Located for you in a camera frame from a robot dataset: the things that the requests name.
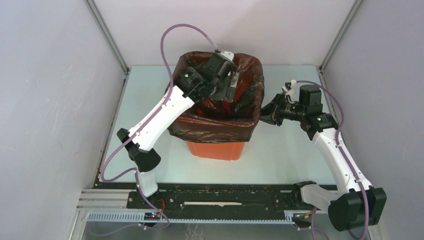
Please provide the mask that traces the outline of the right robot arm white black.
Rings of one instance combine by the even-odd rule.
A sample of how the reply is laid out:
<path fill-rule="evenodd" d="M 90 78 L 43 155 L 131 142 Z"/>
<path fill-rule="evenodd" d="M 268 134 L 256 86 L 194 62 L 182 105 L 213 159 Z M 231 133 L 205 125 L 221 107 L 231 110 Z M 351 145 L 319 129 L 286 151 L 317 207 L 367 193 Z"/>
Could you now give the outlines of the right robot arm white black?
<path fill-rule="evenodd" d="M 313 181 L 294 185 L 291 204 L 297 209 L 311 205 L 326 212 L 339 232 L 375 226 L 380 222 L 387 195 L 364 176 L 349 153 L 341 136 L 340 124 L 323 111 L 323 86 L 302 81 L 298 100 L 293 100 L 295 80 L 287 82 L 261 109 L 260 120 L 281 126 L 284 120 L 297 121 L 317 147 L 335 180 L 337 192 L 331 192 Z"/>

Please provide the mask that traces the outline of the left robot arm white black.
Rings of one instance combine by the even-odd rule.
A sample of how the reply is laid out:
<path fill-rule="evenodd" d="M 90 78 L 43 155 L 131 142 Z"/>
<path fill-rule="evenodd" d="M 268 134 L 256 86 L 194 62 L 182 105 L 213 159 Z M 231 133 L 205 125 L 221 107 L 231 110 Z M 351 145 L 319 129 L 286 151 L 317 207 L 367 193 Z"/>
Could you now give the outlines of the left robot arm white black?
<path fill-rule="evenodd" d="M 162 133 L 186 110 L 204 99 L 232 102 L 238 82 L 235 54 L 216 51 L 207 62 L 179 71 L 163 99 L 134 127 L 121 128 L 119 140 L 135 167 L 138 201 L 145 208 L 158 202 L 155 168 L 161 157 L 154 144 Z"/>

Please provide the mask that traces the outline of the black plastic trash bag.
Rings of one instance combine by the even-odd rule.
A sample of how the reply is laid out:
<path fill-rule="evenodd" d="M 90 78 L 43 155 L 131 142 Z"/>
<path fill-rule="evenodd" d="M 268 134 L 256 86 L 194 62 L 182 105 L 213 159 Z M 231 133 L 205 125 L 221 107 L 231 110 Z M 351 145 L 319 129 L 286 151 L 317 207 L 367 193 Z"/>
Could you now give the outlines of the black plastic trash bag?
<path fill-rule="evenodd" d="M 180 115 L 168 128 L 170 135 L 195 143 L 248 142 L 257 126 L 265 95 L 260 60 L 235 53 L 239 79 L 233 102 L 205 98 Z"/>

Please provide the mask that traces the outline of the orange plastic trash bin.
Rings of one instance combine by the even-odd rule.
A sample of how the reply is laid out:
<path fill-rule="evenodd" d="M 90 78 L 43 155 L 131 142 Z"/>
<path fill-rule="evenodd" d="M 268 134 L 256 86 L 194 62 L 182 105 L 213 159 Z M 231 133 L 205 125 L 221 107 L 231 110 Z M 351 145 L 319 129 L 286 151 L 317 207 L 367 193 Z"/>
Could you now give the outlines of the orange plastic trash bin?
<path fill-rule="evenodd" d="M 205 159 L 236 161 L 243 152 L 245 142 L 197 143 L 186 141 L 193 156 Z"/>

